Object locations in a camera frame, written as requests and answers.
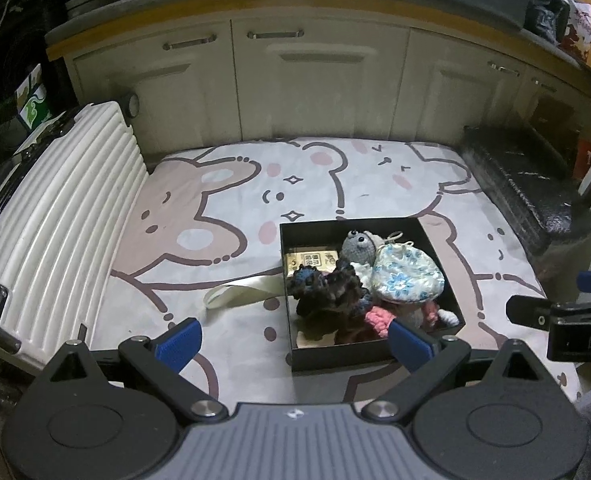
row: brown dot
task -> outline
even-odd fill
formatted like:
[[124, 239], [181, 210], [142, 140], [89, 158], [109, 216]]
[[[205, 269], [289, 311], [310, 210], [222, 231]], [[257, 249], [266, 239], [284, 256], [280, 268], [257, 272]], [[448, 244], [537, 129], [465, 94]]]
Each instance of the brown dot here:
[[275, 310], [280, 307], [280, 300], [277, 298], [269, 298], [264, 300], [264, 308], [267, 310]]
[[264, 329], [264, 339], [267, 341], [275, 341], [276, 337], [277, 333], [275, 332], [275, 328], [268, 326]]

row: white suitcase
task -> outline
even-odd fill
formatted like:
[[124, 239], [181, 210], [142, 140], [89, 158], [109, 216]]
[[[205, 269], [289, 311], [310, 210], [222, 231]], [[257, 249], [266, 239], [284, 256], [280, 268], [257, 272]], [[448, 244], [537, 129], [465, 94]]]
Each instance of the white suitcase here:
[[[49, 144], [61, 127], [68, 131]], [[0, 358], [36, 373], [66, 340], [92, 345], [110, 268], [147, 172], [115, 102], [40, 126], [18, 153], [27, 148], [43, 152], [32, 166], [16, 165], [0, 187], [4, 203], [17, 186], [0, 213]]]

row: cartoon print tablecloth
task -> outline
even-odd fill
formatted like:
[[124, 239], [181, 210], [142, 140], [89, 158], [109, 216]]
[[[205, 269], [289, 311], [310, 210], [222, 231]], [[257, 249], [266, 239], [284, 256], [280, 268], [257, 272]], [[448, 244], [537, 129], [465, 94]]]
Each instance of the cartoon print tablecloth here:
[[182, 375], [229, 409], [238, 401], [336, 402], [378, 396], [396, 363], [292, 374], [284, 298], [205, 311], [211, 287], [282, 272], [278, 225], [416, 216], [445, 268], [474, 348], [528, 342], [572, 399], [573, 364], [546, 360], [547, 335], [509, 323], [512, 294], [543, 295], [525, 253], [460, 156], [422, 142], [310, 138], [246, 142], [166, 157], [120, 243], [92, 347], [156, 337], [194, 316], [202, 349]]

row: metal handle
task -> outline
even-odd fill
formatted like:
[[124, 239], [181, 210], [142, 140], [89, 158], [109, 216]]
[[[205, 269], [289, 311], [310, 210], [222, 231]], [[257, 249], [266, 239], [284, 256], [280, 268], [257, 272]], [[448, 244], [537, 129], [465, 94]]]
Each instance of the metal handle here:
[[274, 38], [301, 38], [304, 36], [302, 29], [293, 32], [253, 32], [249, 31], [246, 35], [250, 40], [271, 40]]
[[547, 85], [545, 83], [543, 83], [542, 81], [540, 81], [538, 78], [534, 77], [533, 79], [531, 79], [531, 81], [533, 81], [536, 85], [538, 85], [540, 88], [544, 88], [545, 90], [548, 90], [549, 92], [555, 94], [558, 90], [557, 88]]
[[520, 77], [520, 72], [518, 72], [518, 70], [513, 70], [512, 68], [507, 68], [505, 66], [500, 66], [499, 64], [493, 62], [493, 61], [489, 61], [487, 63], [487, 65], [489, 65], [493, 70], [497, 70], [498, 72], [503, 72], [505, 74], [511, 74], [514, 75], [515, 77]]
[[165, 43], [162, 45], [164, 50], [174, 50], [176, 48], [185, 48], [188, 46], [201, 45], [205, 43], [213, 43], [217, 40], [217, 34], [211, 34], [208, 38], [199, 38], [198, 40], [179, 41], [179, 43]]

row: blue flower pattern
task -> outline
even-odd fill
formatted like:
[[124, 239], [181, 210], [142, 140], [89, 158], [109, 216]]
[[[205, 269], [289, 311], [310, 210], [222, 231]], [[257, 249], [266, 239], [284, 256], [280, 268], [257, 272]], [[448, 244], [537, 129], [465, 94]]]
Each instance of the blue flower pattern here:
[[387, 244], [373, 266], [373, 287], [384, 300], [416, 303], [437, 298], [445, 277], [428, 254], [407, 244]]

